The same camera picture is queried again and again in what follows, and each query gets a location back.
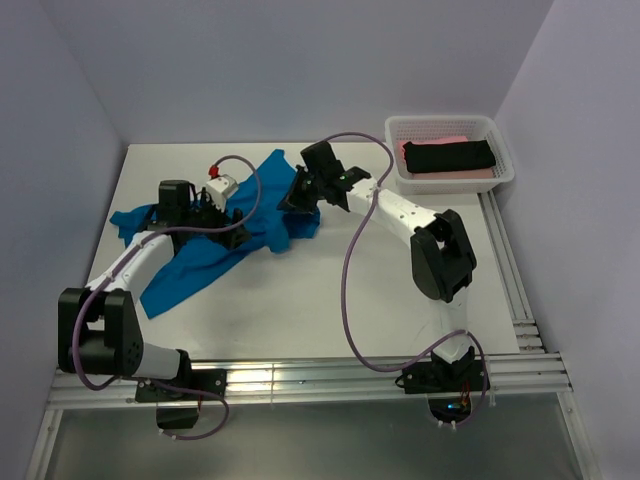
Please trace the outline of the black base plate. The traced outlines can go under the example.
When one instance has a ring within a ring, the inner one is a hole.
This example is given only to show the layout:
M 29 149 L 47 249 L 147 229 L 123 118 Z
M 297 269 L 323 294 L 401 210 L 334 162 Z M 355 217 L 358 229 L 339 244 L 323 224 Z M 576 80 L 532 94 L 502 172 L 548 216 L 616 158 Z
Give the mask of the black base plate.
M 225 369 L 193 370 L 183 380 L 161 380 L 161 383 L 172 387 L 205 391 L 223 397 L 226 390 L 227 371 Z M 135 401 L 137 403 L 167 403 L 198 401 L 200 394 L 177 392 L 158 386 L 154 381 L 144 382 L 136 388 Z
M 490 389 L 488 374 L 480 359 L 462 359 L 452 364 L 433 355 L 428 362 L 419 362 L 402 370 L 396 385 L 406 394 L 440 394 L 461 392 L 469 387 L 481 393 Z

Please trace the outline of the aluminium rail frame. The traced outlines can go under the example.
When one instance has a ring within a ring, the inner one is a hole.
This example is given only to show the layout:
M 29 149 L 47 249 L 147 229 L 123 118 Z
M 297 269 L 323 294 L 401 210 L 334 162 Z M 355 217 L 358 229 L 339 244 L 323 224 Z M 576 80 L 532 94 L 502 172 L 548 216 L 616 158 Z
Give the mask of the aluminium rail frame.
M 495 196 L 482 193 L 478 200 L 520 345 L 517 354 L 488 357 L 491 392 L 494 395 L 555 394 L 561 410 L 561 423 L 566 429 L 581 476 L 599 479 L 602 474 L 579 414 L 567 367 L 561 355 L 548 352 L 542 341 Z M 230 401 L 247 405 L 266 403 L 273 407 L 307 400 L 390 400 L 401 395 L 399 389 L 384 386 L 372 371 L 349 359 L 244 362 L 232 368 L 228 377 L 241 388 L 239 393 L 229 395 Z M 129 383 L 117 384 L 113 390 L 100 394 L 82 393 L 76 382 L 55 377 L 27 478 L 43 479 L 51 471 L 50 462 L 65 411 L 131 408 L 133 405 L 133 387 Z

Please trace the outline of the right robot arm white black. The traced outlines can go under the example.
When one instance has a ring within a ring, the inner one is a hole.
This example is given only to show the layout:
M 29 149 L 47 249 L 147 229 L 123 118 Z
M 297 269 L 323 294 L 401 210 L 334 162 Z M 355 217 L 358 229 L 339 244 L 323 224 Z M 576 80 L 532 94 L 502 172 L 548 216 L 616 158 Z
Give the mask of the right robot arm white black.
M 391 367 L 371 364 L 359 352 L 352 337 L 347 312 L 347 276 L 356 242 L 365 226 L 374 221 L 399 238 L 409 249 L 411 274 L 417 289 L 438 306 L 435 324 L 441 337 L 405 363 L 405 368 L 426 356 L 433 365 L 435 383 L 452 390 L 468 374 L 467 365 L 480 352 L 477 340 L 468 330 L 468 287 L 477 259 L 461 216 L 448 209 L 442 213 L 419 206 L 382 186 L 360 167 L 346 169 L 327 140 L 301 151 L 304 162 L 296 168 L 289 190 L 278 209 L 291 214 L 311 214 L 324 201 L 348 213 L 363 217 L 347 247 L 340 280 L 340 309 L 347 343 L 356 358 L 377 372 Z

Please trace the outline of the white plastic basket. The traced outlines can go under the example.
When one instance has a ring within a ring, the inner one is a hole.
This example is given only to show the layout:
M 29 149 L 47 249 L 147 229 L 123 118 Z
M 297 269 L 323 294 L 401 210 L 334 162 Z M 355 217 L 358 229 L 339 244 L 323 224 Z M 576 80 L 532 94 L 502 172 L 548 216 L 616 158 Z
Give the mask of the white plastic basket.
M 463 180 L 413 180 L 400 162 L 399 141 L 427 141 L 450 136 L 466 136 L 469 140 L 486 140 L 497 165 L 493 178 Z M 510 182 L 515 172 L 508 148 L 495 122 L 482 115 L 409 115 L 391 116 L 385 121 L 387 145 L 394 154 L 394 175 L 403 194 L 479 194 Z

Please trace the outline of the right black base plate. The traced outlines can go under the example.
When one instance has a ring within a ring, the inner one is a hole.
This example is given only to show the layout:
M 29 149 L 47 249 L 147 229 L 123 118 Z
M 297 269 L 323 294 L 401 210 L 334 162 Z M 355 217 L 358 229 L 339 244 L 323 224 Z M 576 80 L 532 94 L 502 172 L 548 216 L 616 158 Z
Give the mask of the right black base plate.
M 462 359 L 452 364 L 433 355 L 428 362 L 419 362 L 402 370 L 396 385 L 406 394 L 440 394 L 461 392 L 469 387 L 481 393 L 490 389 L 488 374 L 480 359 Z

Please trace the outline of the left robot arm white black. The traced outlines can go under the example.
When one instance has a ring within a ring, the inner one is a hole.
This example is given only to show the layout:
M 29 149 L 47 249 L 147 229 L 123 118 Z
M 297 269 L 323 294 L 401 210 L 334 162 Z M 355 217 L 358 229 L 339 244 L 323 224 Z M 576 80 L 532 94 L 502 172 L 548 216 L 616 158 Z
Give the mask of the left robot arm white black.
M 82 288 L 65 289 L 58 300 L 57 361 L 90 389 L 92 375 L 159 381 L 172 399 L 195 386 L 186 351 L 159 347 L 143 338 L 136 306 L 153 278 L 197 237 L 233 250 L 251 235 L 240 209 L 227 202 L 237 191 L 228 175 L 202 189 L 183 180 L 160 183 L 158 201 L 144 216 L 129 246 L 104 273 Z

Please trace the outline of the blue t-shirt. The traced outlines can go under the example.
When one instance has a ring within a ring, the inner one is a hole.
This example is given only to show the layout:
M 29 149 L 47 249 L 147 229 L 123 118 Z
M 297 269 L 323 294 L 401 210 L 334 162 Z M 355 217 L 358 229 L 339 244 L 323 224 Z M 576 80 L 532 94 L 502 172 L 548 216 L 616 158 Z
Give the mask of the blue t-shirt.
M 284 151 L 274 150 L 257 171 L 262 196 L 257 212 L 246 223 L 251 239 L 234 250 L 227 250 L 202 235 L 189 240 L 142 293 L 141 302 L 148 318 L 169 311 L 208 287 L 255 251 L 266 247 L 273 254 L 282 254 L 293 241 L 315 236 L 321 219 L 318 211 L 299 216 L 277 209 L 295 176 Z

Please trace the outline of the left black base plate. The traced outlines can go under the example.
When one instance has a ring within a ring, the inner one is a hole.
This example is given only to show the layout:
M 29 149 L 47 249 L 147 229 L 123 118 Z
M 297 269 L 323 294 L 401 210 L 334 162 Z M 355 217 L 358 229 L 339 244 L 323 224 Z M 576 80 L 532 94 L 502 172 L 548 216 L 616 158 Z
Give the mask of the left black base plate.
M 172 387 L 205 391 L 223 397 L 226 390 L 227 371 L 225 369 L 193 370 L 183 380 L 161 380 L 161 383 Z M 167 403 L 198 401 L 200 394 L 177 392 L 158 386 L 154 381 L 144 382 L 136 388 L 135 401 L 137 403 Z

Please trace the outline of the black rolled t-shirt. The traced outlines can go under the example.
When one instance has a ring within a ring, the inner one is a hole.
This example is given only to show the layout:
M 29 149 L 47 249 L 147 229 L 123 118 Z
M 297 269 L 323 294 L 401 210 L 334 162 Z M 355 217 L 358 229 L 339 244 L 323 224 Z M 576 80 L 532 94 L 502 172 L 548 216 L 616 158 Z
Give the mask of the black rolled t-shirt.
M 471 171 L 493 168 L 496 157 L 486 140 L 402 145 L 407 170 L 412 174 Z

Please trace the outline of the pink folded t-shirt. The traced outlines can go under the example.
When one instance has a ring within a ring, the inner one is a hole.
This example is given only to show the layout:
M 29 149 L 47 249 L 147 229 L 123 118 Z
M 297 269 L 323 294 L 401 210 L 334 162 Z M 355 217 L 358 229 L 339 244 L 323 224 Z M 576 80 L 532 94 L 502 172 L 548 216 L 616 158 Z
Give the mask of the pink folded t-shirt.
M 435 140 L 427 140 L 427 141 L 409 141 L 409 140 L 399 141 L 397 143 L 397 147 L 398 147 L 398 152 L 400 153 L 400 162 L 406 168 L 406 171 L 408 172 L 408 177 L 413 180 L 463 180 L 463 179 L 493 178 L 494 175 L 493 175 L 492 169 L 497 165 L 497 163 L 493 168 L 490 168 L 490 169 L 471 170 L 471 171 L 412 174 L 407 170 L 407 167 L 403 158 L 403 152 L 402 152 L 402 145 L 405 142 L 414 142 L 414 143 L 421 143 L 421 144 L 444 144 L 444 143 L 450 143 L 450 142 L 465 142 L 465 141 L 471 141 L 471 140 L 469 140 L 466 136 L 450 136 L 450 137 L 443 137 L 443 138 L 439 138 Z

